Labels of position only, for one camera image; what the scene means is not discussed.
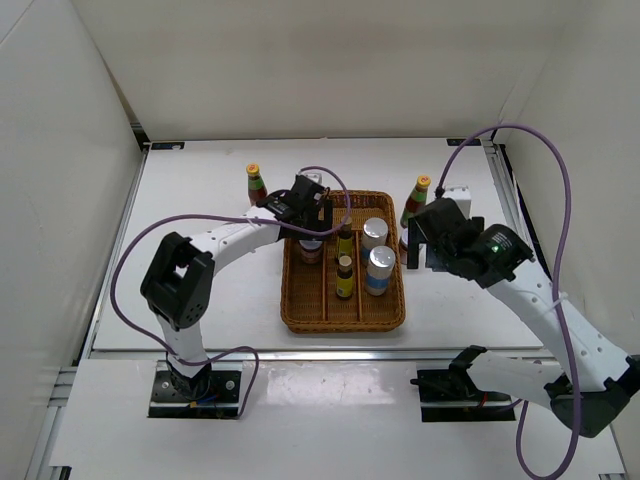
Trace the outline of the silver-lid bead jar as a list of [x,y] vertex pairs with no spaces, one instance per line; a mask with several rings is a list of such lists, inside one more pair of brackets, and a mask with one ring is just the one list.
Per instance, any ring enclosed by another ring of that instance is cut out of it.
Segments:
[[368,257],[365,290],[372,296],[383,295],[391,281],[396,255],[388,246],[374,247]]
[[365,221],[360,240],[360,260],[364,266],[373,248],[386,245],[388,233],[389,227],[384,219],[371,217]]

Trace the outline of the small yellow bottle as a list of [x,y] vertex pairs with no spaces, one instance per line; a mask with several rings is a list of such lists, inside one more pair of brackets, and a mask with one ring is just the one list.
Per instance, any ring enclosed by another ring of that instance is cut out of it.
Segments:
[[353,262],[350,256],[342,255],[336,272],[336,296],[341,300],[349,300],[353,295],[353,288]]
[[352,218],[347,216],[336,237],[335,261],[339,262],[343,256],[353,257]]

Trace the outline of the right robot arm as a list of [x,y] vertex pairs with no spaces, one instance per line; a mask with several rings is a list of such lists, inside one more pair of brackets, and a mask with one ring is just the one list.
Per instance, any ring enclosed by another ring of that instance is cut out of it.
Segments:
[[439,198],[408,223],[408,263],[419,265],[426,246],[442,271],[476,283],[506,305],[556,359],[537,366],[464,349],[448,367],[449,387],[460,399],[498,392],[549,409],[580,436],[596,437],[639,390],[639,359],[606,339],[552,282],[533,251],[509,227],[467,218],[456,202]]

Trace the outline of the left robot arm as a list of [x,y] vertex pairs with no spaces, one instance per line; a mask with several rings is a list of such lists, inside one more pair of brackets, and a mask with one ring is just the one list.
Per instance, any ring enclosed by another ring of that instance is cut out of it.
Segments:
[[284,238],[318,239],[332,227],[329,189],[298,174],[291,189],[259,200],[241,216],[191,237],[167,234],[141,284],[161,326],[173,387],[188,400],[213,394],[212,373],[199,321],[214,277],[256,249]]

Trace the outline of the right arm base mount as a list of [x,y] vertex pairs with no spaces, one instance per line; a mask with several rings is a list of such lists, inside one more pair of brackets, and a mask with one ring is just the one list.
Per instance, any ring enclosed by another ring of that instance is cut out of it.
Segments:
[[417,388],[423,423],[514,421],[521,401],[511,396],[471,387],[465,374],[485,347],[464,349],[449,366],[421,362],[410,384]]

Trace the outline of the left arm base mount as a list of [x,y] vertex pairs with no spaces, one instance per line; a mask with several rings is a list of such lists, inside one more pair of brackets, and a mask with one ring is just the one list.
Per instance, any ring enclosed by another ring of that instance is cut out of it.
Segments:
[[193,378],[167,362],[156,366],[147,416],[155,419],[238,420],[248,404],[258,368],[251,376],[241,363],[207,365]]

